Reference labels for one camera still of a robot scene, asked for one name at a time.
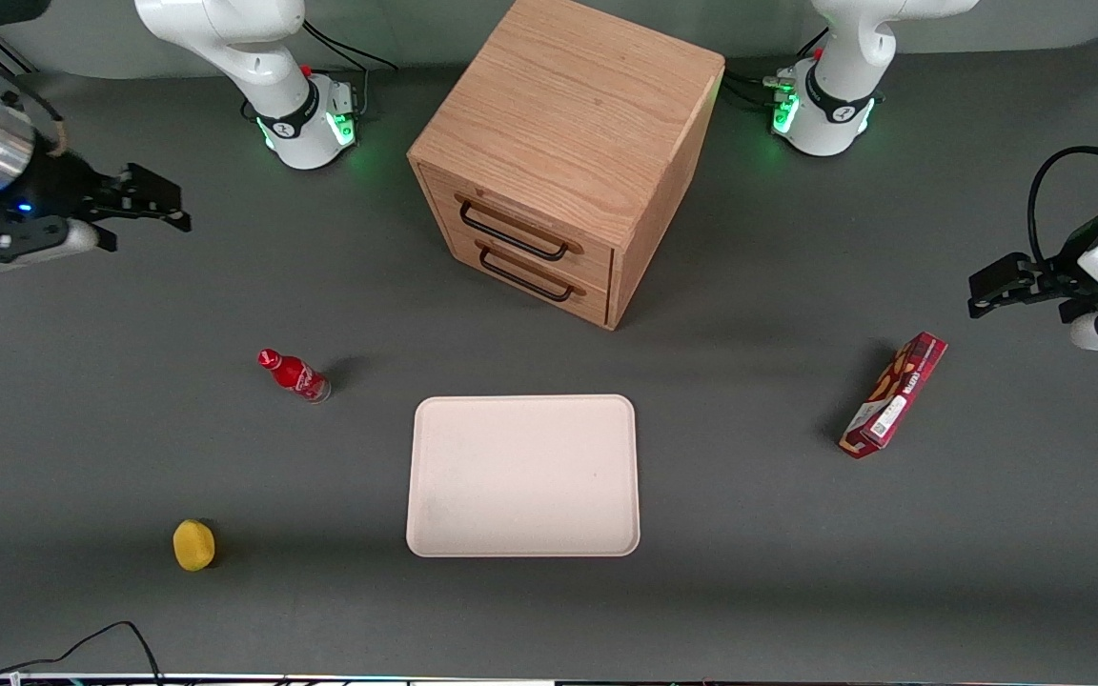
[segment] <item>green led light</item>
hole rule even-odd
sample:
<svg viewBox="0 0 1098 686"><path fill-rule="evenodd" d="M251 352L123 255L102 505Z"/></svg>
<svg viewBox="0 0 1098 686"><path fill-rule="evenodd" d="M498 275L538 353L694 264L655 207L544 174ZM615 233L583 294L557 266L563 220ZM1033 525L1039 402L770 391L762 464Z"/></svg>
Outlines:
<svg viewBox="0 0 1098 686"><path fill-rule="evenodd" d="M794 123L794 114L798 112L798 95L789 95L774 112L774 128L780 134L787 134Z"/></svg>
<svg viewBox="0 0 1098 686"><path fill-rule="evenodd" d="M328 126L333 130L333 135L336 136L336 142L340 143L341 147L354 143L354 117L349 114L325 112L324 120L328 122Z"/></svg>
<svg viewBox="0 0 1098 686"><path fill-rule="evenodd" d="M270 132L265 130L265 125L261 123L261 117L257 117L257 128L260 128L261 135L265 136L265 146L273 150L273 140L270 140Z"/></svg>
<svg viewBox="0 0 1098 686"><path fill-rule="evenodd" d="M858 125L858 132L860 134L866 131L866 126L871 123L871 110L875 109L875 98L871 98L871 102L866 104L866 113L863 114L863 123Z"/></svg>

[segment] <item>plastic tray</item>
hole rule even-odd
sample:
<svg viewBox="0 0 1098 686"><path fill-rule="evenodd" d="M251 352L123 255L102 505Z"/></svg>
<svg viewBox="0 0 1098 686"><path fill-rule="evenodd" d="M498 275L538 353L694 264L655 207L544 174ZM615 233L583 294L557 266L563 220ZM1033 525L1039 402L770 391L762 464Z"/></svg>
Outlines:
<svg viewBox="0 0 1098 686"><path fill-rule="evenodd" d="M635 409L624 396L418 405L405 529L415 554L621 556L639 535Z"/></svg>

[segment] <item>wood grain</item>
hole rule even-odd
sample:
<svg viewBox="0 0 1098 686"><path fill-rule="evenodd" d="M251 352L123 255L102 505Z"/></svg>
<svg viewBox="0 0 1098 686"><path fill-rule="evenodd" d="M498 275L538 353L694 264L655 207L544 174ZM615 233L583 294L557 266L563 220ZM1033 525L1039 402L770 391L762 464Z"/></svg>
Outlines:
<svg viewBox="0 0 1098 686"><path fill-rule="evenodd" d="M471 266L471 268L489 277L497 278L502 282L507 283L507 285L516 288L518 291L527 292L533 299L542 300L550 305L567 310L568 313L592 322L592 324L606 326L607 312L609 312L609 296L607 296L606 291L574 282L572 279L559 278L554 277L554 274L546 273L546 270L540 265L533 265L530 261L516 256L516 254L505 248L488 246L488 244L481 240L474 240L470 235L457 234L457 232L448 232L448 234L451 255L461 262ZM527 281L550 292L564 292L567 288L570 288L570 299L567 299L563 303L554 303L554 301L545 299L545 296L539 295L537 292L528 291L517 283L507 281L505 278L496 277L481 263L483 248L489 248L489 251L491 251L488 256L489 263L500 266L501 269L515 273L519 278L527 279Z"/></svg>
<svg viewBox="0 0 1098 686"><path fill-rule="evenodd" d="M583 4L516 0L408 150L453 256L484 271L490 248L535 283L580 288L558 307L615 328L692 182L722 70L718 54ZM463 200L567 256L469 227Z"/></svg>
<svg viewBox="0 0 1098 686"><path fill-rule="evenodd" d="M455 234L467 235L470 239L482 240L489 246L516 252L524 260L535 263L548 273L559 274L559 277L571 279L574 282L587 283L594 290L605 292L609 290L609 277L610 271L613 271L612 248L594 239L562 238L561 235L554 235L551 229L537 230L530 223L519 221L511 216L511 213L491 212L485 200L481 199L483 194L453 175L444 173L441 170L423 169L423 191L427 192L432 204L435 205L439 226L445 232L450 230ZM546 261L533 254L518 252L518 248L507 246L500 239L489 237L489 235L466 225L460 220L460 200L462 199L469 199L477 203L477 206L470 212L470 216L477 221L482 221L485 225L501 230L503 234L513 235L513 237L545 251L557 251L557 248L564 243L567 255L557 261Z"/></svg>
<svg viewBox="0 0 1098 686"><path fill-rule="evenodd" d="M693 182L693 172L697 170L697 159L702 155L705 132L710 125L710 113L715 100L719 97L720 78L722 75L719 74L712 83L710 97L697 103L697 111L693 113L688 128L676 143L672 164L660 179L652 200L638 218L628 249L618 252L614 259L614 273L610 279L614 286L609 303L609 318L614 328L621 322L632 293L647 273L650 259L659 248L659 241L662 240L663 234L666 234L676 207L680 207L684 193Z"/></svg>
<svg viewBox="0 0 1098 686"><path fill-rule="evenodd" d="M517 0L410 156L624 248L722 67L582 4Z"/></svg>

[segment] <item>red bottle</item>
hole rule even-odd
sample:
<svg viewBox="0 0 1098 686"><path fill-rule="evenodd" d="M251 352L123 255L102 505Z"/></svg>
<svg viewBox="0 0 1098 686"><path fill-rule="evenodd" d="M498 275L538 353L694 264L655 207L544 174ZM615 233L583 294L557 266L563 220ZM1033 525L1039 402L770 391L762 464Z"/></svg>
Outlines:
<svg viewBox="0 0 1098 686"><path fill-rule="evenodd" d="M285 387L311 404L323 403L333 392L333 386L324 374L304 364L300 358L282 357L266 348L257 355L257 362L270 370L279 386Z"/></svg>

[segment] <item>gray tabletop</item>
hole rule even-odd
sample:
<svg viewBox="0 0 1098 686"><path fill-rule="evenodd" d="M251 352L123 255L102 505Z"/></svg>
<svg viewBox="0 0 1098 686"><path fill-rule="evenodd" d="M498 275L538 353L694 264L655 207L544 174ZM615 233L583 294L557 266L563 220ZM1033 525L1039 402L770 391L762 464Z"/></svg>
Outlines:
<svg viewBox="0 0 1098 686"><path fill-rule="evenodd" d="M1098 144L1098 44L904 56L831 160L719 105L615 334L449 256L404 153L457 75L377 81L360 147L310 173L223 79L45 83L78 150L176 179L195 230L120 223L117 254L0 277L0 665L132 619L173 673L1098 683L1098 355L1050 305L964 312L1026 246L1037 166ZM1055 249L1098 160L1042 205ZM837 434L923 329L949 356L851 460ZM418 401L602 392L638 409L637 552L406 550ZM177 567L184 517L221 566ZM144 665L122 634L66 668Z"/></svg>

